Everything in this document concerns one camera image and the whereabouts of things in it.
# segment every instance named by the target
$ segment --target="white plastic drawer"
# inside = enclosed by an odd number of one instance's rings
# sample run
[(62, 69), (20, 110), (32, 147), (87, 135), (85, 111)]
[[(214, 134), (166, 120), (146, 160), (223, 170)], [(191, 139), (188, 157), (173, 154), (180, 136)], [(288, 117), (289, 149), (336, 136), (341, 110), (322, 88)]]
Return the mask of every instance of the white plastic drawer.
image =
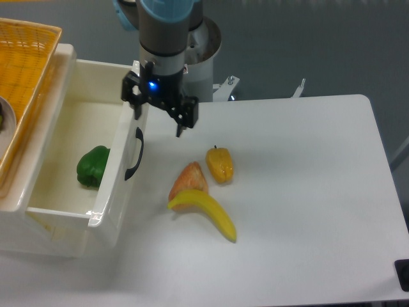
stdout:
[[(141, 141), (135, 131), (144, 130), (148, 106), (135, 120), (128, 102), (120, 99), (122, 78), (131, 67), (81, 60), (72, 66), (72, 74), (67, 67), (59, 76), (68, 80), (55, 80), (62, 88), (69, 84), (68, 89), (61, 91), (60, 101), (53, 97), (44, 102), (52, 110), (41, 111), (33, 125), (36, 137), (29, 138), (21, 153), (27, 169), (16, 167), (10, 190), (0, 201), (1, 228), (13, 237), (12, 244), (1, 240), (0, 249), (79, 256), (90, 233), (105, 247), (117, 241), (138, 177), (136, 172), (125, 180), (125, 171), (139, 156)], [(100, 188), (87, 188), (77, 181), (77, 163), (98, 145), (111, 151)], [(18, 221), (15, 226), (7, 226), (10, 217)], [(27, 238), (41, 247), (28, 247)]]

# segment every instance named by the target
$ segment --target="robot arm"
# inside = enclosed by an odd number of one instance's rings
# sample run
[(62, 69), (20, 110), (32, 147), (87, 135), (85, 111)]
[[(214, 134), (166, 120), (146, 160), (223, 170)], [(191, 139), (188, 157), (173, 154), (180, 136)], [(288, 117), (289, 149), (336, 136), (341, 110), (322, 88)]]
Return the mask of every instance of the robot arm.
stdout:
[[(198, 119), (198, 98), (183, 93), (182, 79), (188, 32), (195, 23), (201, 23), (202, 1), (137, 0), (136, 6), (140, 74), (130, 71), (125, 76), (121, 97), (134, 108), (136, 118), (146, 102), (165, 110), (178, 124), (179, 137)], [(133, 93), (134, 86), (138, 86), (140, 94)]]

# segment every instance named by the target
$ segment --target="black handle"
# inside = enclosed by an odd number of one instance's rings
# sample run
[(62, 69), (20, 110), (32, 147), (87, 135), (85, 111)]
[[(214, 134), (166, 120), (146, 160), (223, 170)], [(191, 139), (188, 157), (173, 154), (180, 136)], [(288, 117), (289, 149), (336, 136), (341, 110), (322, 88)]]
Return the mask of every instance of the black handle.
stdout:
[(127, 171), (125, 172), (125, 181), (128, 180), (130, 177), (132, 177), (134, 175), (134, 173), (136, 172), (136, 170), (138, 169), (141, 160), (142, 160), (142, 154), (143, 154), (143, 133), (142, 130), (137, 127), (136, 128), (136, 134), (135, 134), (135, 138), (140, 139), (142, 142), (141, 145), (141, 151), (139, 152), (139, 158), (138, 161), (136, 162), (135, 166), (133, 168), (128, 168)]

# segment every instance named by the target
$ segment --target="toy banana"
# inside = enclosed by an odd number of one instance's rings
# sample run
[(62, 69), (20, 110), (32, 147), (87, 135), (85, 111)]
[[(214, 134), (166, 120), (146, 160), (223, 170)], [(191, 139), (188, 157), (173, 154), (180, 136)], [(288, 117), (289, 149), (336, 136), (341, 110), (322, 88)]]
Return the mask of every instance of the toy banana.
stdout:
[(176, 210), (179, 204), (190, 204), (200, 208), (207, 214), (220, 232), (230, 240), (236, 242), (236, 228), (222, 206), (209, 194), (200, 190), (188, 189), (179, 192), (168, 204), (168, 209)]

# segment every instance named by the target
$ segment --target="woven basket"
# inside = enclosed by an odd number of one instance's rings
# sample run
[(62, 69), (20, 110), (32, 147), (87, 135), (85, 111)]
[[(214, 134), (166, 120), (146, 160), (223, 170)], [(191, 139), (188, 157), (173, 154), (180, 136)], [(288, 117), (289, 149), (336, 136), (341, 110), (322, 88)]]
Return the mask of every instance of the woven basket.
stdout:
[(0, 160), (0, 186), (29, 124), (36, 97), (62, 30), (33, 22), (0, 19), (0, 96), (15, 111), (17, 128)]

